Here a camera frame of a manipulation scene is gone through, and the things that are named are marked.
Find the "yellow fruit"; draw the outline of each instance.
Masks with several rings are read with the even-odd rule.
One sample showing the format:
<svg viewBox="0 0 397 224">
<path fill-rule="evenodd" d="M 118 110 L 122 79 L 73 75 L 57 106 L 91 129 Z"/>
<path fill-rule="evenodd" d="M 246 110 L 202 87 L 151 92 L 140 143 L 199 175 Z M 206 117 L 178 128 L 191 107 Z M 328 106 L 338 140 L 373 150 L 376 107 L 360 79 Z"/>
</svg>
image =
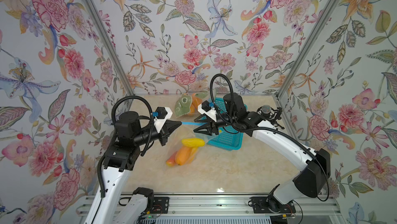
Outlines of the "yellow fruit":
<svg viewBox="0 0 397 224">
<path fill-rule="evenodd" d="M 205 142 L 199 138 L 183 139 L 182 144 L 186 147 L 204 147 Z"/>
<path fill-rule="evenodd" d="M 195 159 L 198 149 L 199 149 L 198 147 L 192 148 L 192 151 L 190 152 L 190 157 L 187 159 L 185 164 L 190 164 L 193 161 L 193 159 Z"/>
<path fill-rule="evenodd" d="M 167 166 L 173 167 L 174 165 L 176 165 L 176 162 L 175 162 L 176 153 L 177 152 L 174 152 L 173 155 L 171 155 L 171 157 L 166 161 Z"/>
<path fill-rule="evenodd" d="M 182 146 L 182 148 L 179 149 L 179 151 L 175 155 L 175 162 L 178 165 L 184 165 L 187 159 L 190 157 L 191 151 L 191 147 Z"/>
</svg>

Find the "floral wallpaper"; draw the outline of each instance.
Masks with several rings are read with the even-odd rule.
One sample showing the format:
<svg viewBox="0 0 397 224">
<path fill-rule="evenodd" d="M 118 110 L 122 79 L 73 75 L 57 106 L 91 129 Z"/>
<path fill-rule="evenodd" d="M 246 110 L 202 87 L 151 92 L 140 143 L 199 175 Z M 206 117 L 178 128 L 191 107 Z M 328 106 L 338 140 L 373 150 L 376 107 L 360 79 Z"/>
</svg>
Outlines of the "floral wallpaper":
<svg viewBox="0 0 397 224">
<path fill-rule="evenodd" d="M 276 93 L 327 0 L 94 0 L 136 93 Z M 226 93 L 223 79 L 216 92 Z"/>
<path fill-rule="evenodd" d="M 0 223 L 76 223 L 122 85 L 81 0 L 0 0 L 0 19 Z"/>
<path fill-rule="evenodd" d="M 281 98 L 300 141 L 331 154 L 351 224 L 397 222 L 396 32 L 395 0 L 340 0 Z"/>
</svg>

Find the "blue basket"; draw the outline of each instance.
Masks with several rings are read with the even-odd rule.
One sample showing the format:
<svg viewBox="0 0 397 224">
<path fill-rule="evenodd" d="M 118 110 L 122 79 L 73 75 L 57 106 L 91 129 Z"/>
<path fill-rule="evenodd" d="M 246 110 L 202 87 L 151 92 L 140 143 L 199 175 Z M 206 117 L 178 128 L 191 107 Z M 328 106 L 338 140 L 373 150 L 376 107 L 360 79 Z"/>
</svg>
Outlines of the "blue basket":
<svg viewBox="0 0 397 224">
<path fill-rule="evenodd" d="M 226 112 L 226 107 L 225 107 L 225 102 L 222 98 L 216 98 L 215 103 L 220 108 L 221 110 Z M 233 127 L 227 126 L 225 129 L 231 133 L 237 132 Z M 225 132 L 223 128 L 219 129 L 219 135 L 216 136 L 215 138 L 209 140 L 207 144 L 223 148 L 226 150 L 238 150 L 241 148 L 241 143 L 243 141 L 243 133 L 237 133 L 237 134 L 231 134 L 228 132 Z"/>
</svg>

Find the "mango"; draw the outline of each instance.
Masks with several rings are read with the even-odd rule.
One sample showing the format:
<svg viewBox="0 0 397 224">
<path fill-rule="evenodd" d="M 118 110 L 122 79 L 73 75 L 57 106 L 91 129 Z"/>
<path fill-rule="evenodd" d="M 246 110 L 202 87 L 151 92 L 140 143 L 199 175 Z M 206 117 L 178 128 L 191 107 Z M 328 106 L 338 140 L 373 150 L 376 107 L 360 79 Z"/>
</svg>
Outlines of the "mango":
<svg viewBox="0 0 397 224">
<path fill-rule="evenodd" d="M 199 138 L 182 139 L 182 144 L 186 147 L 204 147 L 205 142 Z"/>
<path fill-rule="evenodd" d="M 182 146 L 182 148 L 179 149 L 179 151 L 175 155 L 175 162 L 178 165 L 184 165 L 186 161 L 189 159 L 191 151 L 192 151 L 191 147 Z"/>
<path fill-rule="evenodd" d="M 173 155 L 171 155 L 171 157 L 166 161 L 167 166 L 173 167 L 174 165 L 176 165 L 175 156 L 177 152 L 178 151 L 174 152 Z"/>
</svg>

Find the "black mounting plate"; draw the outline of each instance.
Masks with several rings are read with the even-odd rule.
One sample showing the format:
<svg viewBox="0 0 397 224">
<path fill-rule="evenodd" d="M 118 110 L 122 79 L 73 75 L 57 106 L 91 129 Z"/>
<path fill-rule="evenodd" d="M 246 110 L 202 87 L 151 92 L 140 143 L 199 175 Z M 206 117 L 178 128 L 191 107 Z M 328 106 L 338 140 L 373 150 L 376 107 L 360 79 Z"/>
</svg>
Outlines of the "black mounting plate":
<svg viewBox="0 0 397 224">
<path fill-rule="evenodd" d="M 170 204 L 170 198 L 169 197 L 154 197 L 154 202 L 153 202 L 153 209 L 156 210 L 151 210 L 151 214 L 168 214 L 168 205 Z"/>
<path fill-rule="evenodd" d="M 271 214 L 268 207 L 266 207 L 266 199 L 267 197 L 251 197 L 251 204 L 252 208 L 254 209 L 255 214 Z M 291 209 L 289 209 L 287 206 L 281 209 L 280 214 L 290 214 L 291 210 L 292 213 L 295 213 L 295 205 L 291 201 L 287 204 Z"/>
</svg>

